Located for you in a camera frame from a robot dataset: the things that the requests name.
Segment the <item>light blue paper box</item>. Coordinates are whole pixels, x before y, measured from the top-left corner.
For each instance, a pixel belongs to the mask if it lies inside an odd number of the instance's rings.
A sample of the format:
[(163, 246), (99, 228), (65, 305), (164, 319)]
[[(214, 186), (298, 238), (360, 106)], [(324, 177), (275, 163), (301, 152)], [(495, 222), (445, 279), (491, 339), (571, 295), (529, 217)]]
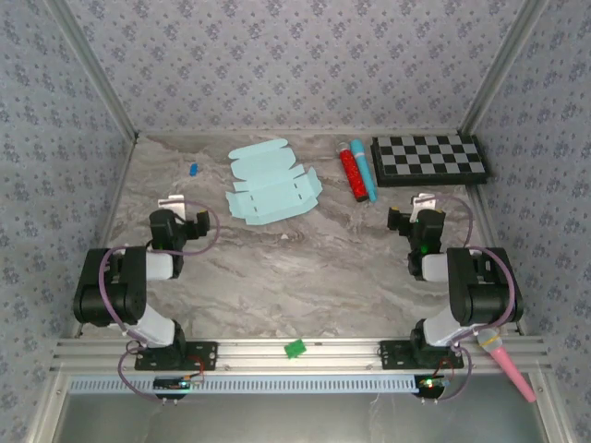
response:
[(322, 184), (314, 168), (305, 169), (284, 138), (232, 150), (235, 178), (225, 194), (231, 215), (248, 225), (292, 218), (318, 204)]

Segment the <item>black grey chessboard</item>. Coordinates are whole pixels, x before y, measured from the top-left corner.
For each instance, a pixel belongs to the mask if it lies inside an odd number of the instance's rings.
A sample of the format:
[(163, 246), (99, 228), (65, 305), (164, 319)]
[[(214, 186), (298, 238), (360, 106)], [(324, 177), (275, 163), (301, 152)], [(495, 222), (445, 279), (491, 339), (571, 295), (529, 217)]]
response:
[(374, 137), (370, 151), (380, 187), (481, 185), (489, 177), (474, 136)]

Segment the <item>cyan toy microphone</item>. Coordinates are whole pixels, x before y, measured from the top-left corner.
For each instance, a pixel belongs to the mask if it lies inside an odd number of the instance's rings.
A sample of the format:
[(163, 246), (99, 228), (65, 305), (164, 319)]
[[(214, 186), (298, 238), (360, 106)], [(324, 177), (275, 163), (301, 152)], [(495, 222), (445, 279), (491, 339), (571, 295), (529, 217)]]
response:
[(368, 162), (366, 160), (365, 149), (362, 141), (358, 138), (352, 140), (350, 142), (350, 150), (356, 160), (357, 168), (361, 174), (364, 186), (368, 192), (368, 199), (372, 203), (375, 203), (378, 199), (377, 189), (374, 185), (373, 178), (368, 167)]

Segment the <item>red glitter toy microphone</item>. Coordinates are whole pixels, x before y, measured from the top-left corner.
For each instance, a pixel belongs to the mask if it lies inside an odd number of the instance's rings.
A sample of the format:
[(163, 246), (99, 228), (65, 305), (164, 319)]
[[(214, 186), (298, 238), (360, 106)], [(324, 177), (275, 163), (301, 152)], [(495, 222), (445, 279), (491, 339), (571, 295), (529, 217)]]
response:
[(345, 175), (357, 202), (368, 200), (368, 191), (364, 185), (361, 173), (356, 164), (355, 157), (346, 142), (338, 145), (339, 157), (344, 168)]

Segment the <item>pink toy microphone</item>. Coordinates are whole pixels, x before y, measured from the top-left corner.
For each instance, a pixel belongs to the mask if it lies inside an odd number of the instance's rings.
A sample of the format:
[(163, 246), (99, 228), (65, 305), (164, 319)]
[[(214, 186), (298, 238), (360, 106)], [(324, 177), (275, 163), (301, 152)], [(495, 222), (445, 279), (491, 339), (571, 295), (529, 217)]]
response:
[(518, 370), (504, 347), (500, 334), (494, 329), (482, 329), (478, 332), (477, 342), (486, 351), (505, 375), (511, 380), (527, 402), (535, 402), (537, 396), (522, 373)]

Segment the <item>grey metal panel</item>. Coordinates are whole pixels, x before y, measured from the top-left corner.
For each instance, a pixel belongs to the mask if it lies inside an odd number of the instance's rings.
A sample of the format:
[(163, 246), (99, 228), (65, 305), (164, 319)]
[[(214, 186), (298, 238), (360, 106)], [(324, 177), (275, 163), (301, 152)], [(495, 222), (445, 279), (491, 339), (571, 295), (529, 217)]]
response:
[(423, 404), (402, 394), (206, 395), (161, 406), (73, 395), (53, 443), (548, 443), (536, 407), (482, 395)]

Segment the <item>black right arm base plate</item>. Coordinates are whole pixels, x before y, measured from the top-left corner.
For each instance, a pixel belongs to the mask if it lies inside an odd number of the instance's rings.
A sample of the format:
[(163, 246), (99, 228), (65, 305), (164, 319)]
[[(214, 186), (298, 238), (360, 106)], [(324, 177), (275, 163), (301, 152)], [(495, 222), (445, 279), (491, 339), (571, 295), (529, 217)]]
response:
[(381, 341), (378, 356), (384, 370), (435, 370), (440, 361), (446, 362), (446, 368), (464, 368), (462, 357), (449, 347), (419, 345), (410, 340)]

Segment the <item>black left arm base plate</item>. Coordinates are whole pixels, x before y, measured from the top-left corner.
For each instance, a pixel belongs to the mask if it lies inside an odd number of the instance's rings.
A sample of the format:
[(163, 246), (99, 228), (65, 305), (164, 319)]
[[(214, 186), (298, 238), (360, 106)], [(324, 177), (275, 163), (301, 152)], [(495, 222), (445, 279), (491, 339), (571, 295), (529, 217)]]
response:
[(173, 344), (162, 348), (138, 351), (134, 368), (137, 371), (213, 371), (216, 369), (216, 341), (188, 341), (184, 346)]

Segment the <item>aluminium mounting rail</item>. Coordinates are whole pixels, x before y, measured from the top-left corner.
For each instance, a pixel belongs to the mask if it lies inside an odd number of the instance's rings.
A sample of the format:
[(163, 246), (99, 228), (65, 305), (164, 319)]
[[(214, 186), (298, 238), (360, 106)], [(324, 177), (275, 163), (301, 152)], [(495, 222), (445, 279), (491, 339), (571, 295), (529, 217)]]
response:
[[(216, 341), (214, 375), (328, 375), (378, 374), (381, 369), (380, 341), (384, 338), (307, 339), (307, 350), (288, 358), (284, 346), (291, 339), (204, 339)], [(502, 337), (508, 354), (522, 371), (551, 372), (546, 345), (541, 337)], [(476, 374), (501, 370), (476, 340), (463, 341), (472, 356)], [(114, 375), (126, 350), (124, 339), (63, 339), (54, 348), (50, 371), (70, 375)]]

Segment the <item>aluminium frame post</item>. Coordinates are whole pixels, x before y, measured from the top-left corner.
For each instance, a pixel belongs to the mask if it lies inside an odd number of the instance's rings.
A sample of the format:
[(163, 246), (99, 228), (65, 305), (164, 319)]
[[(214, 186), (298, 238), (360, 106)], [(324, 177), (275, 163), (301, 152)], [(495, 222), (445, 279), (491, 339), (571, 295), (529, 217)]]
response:
[(459, 125), (458, 131), (461, 134), (475, 132), (548, 4), (549, 0), (523, 1), (488, 73)]
[(127, 115), (123, 103), (117, 96), (98, 57), (90, 47), (83, 29), (78, 24), (66, 0), (43, 0), (64, 38), (81, 63), (90, 83), (103, 101), (107, 111), (115, 120), (121, 134), (130, 142), (137, 139), (136, 130)]

